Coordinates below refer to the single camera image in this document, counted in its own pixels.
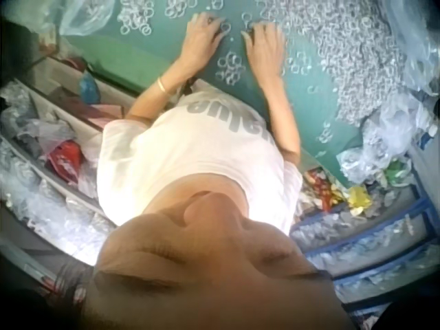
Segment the wrist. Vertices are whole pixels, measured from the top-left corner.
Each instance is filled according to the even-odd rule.
[[[284,82],[280,76],[276,76],[270,79],[265,79],[265,82],[260,84],[260,88],[263,90],[266,98],[268,98],[280,90],[284,91]]]
[[[173,95],[189,78],[191,78],[191,75],[182,68],[181,63],[176,61],[160,77],[160,80],[166,92]]]
[[[179,72],[180,76],[184,78],[184,80],[188,80],[195,76],[197,71],[195,71],[191,65],[186,64],[181,58],[178,58],[174,63],[173,67],[175,70]]]

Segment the finger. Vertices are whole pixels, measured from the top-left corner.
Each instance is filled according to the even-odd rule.
[[[265,33],[266,33],[267,41],[269,42],[270,46],[272,47],[273,50],[276,50],[278,43],[278,35],[276,32],[275,23],[268,23],[266,25]]]
[[[212,34],[215,34],[215,32],[217,32],[220,28],[220,25],[226,21],[226,18],[222,17],[219,19],[215,19],[214,21],[212,21],[212,23],[209,25],[209,29],[212,32]]]
[[[210,13],[210,12],[202,12],[199,15],[199,19],[197,19],[197,25],[198,26],[208,26],[210,19],[212,19],[214,16],[214,14]]]
[[[243,36],[243,39],[245,40],[246,45],[246,52],[247,56],[252,53],[252,50],[254,49],[254,44],[252,43],[252,38],[247,32],[241,31],[241,35]]]
[[[281,43],[281,45],[283,45],[283,47],[284,47],[284,44],[286,43],[286,36],[284,35],[284,32],[283,32],[283,30],[281,29],[281,26],[277,26],[277,28],[276,28],[276,33],[277,33],[277,35],[278,35],[278,40],[279,40],[279,42]]]
[[[266,33],[264,32],[264,29],[264,23],[257,23],[254,25],[254,44],[264,43],[266,41]]]
[[[222,41],[222,39],[225,37],[226,34],[228,34],[228,33],[227,32],[222,32],[218,36],[215,37],[214,42],[212,43],[212,45],[214,46],[213,47],[214,52],[219,47],[220,42]]]
[[[193,16],[192,16],[192,19],[191,19],[191,24],[196,24],[196,22],[197,22],[197,19],[199,18],[199,14],[194,14]]]

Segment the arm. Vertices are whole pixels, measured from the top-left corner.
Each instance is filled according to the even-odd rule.
[[[247,57],[269,105],[274,139],[285,161],[300,163],[301,142],[296,121],[281,79],[285,38],[273,23],[254,25],[254,41],[242,32]]]
[[[214,19],[209,23],[211,18],[212,16],[205,12],[192,17],[186,27],[186,37],[179,59],[155,84],[139,96],[126,119],[151,124],[175,91],[208,64],[225,36],[224,33],[216,35],[224,19]]]

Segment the nose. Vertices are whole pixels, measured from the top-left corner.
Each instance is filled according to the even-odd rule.
[[[243,215],[233,200],[218,192],[200,194],[184,213],[188,227],[230,234],[243,229],[242,219]]]

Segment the yellow item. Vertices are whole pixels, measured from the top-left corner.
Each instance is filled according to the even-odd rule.
[[[347,201],[350,206],[350,213],[353,216],[360,215],[373,203],[365,186],[351,187]]]

